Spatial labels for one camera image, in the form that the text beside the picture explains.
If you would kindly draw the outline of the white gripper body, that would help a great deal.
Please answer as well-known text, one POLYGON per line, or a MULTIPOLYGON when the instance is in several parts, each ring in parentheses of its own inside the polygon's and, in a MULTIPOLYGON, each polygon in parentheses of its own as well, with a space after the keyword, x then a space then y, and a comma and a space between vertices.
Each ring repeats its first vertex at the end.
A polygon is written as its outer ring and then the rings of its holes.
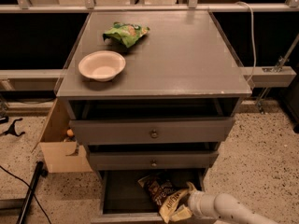
POLYGON ((196 217, 217 217, 214 207, 215 196, 203 191, 193 191, 188 199, 188 207, 196 217))

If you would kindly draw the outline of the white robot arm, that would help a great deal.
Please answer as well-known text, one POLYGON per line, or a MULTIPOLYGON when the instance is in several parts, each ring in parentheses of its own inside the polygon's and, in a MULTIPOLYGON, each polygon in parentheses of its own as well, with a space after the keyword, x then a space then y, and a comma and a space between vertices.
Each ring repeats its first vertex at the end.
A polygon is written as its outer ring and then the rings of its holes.
POLYGON ((171 216, 171 221, 179 221, 189 217, 211 217, 230 224, 278 224, 275 220, 262 216, 248 209, 234 196, 221 193, 208 194, 197 190, 191 182, 187 183, 189 197, 171 216))

